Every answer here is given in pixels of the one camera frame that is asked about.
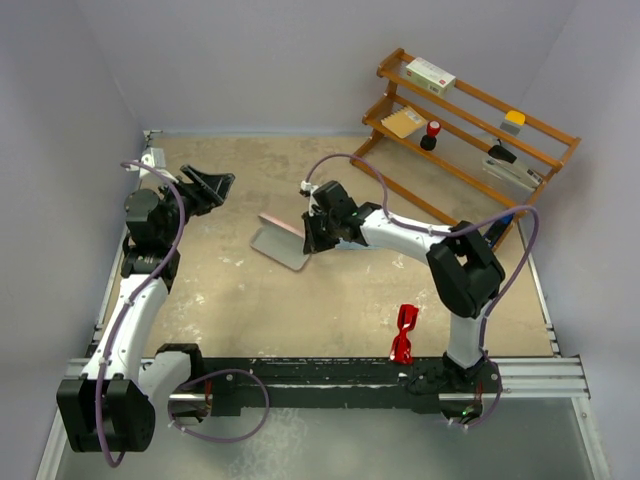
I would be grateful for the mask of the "blue cleaning cloth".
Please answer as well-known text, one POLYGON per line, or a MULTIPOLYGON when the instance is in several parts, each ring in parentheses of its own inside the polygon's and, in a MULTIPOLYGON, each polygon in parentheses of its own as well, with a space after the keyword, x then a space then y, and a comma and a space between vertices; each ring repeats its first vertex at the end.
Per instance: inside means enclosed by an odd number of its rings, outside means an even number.
POLYGON ((336 249, 339 249, 339 250, 362 250, 366 248, 367 248, 366 245, 361 245, 357 242, 349 242, 344 240, 340 240, 339 243, 336 245, 336 249))

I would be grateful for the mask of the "pink glasses case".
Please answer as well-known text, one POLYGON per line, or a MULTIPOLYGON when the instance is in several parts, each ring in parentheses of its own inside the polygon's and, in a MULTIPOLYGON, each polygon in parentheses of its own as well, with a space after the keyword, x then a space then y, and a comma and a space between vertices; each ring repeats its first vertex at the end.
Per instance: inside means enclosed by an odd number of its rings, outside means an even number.
POLYGON ((303 252, 304 234, 266 213, 260 213, 258 220, 260 227, 251 237, 250 246, 292 271, 302 270, 310 259, 303 252))

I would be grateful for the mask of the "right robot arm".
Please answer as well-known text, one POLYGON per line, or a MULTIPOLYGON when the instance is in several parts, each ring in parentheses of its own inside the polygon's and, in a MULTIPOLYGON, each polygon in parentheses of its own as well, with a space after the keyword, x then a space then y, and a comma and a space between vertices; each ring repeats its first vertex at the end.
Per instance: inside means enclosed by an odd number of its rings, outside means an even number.
POLYGON ((391 250, 429 267, 441 303, 451 314, 444 354, 446 383, 467 391, 480 379, 483 317, 497 298, 505 271, 479 232, 469 224, 431 225, 385 212, 381 205, 357 205, 337 181, 301 183, 309 200, 302 214, 302 252, 318 254, 338 244, 391 250))

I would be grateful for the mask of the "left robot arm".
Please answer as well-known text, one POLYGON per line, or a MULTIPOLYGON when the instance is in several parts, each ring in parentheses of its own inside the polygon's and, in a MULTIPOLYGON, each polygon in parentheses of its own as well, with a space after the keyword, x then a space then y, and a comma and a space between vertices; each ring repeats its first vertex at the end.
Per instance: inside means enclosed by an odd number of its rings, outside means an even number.
POLYGON ((126 198, 116 305, 91 358, 78 375, 63 379, 56 393, 71 449, 101 452, 113 464, 127 452, 149 447, 157 417, 178 387, 194 392, 205 382, 194 343, 164 345, 150 362, 143 354, 177 277, 186 224, 222 206, 235 180, 231 173, 205 174, 189 165, 178 178, 140 162, 126 166, 156 177, 160 186, 126 198))

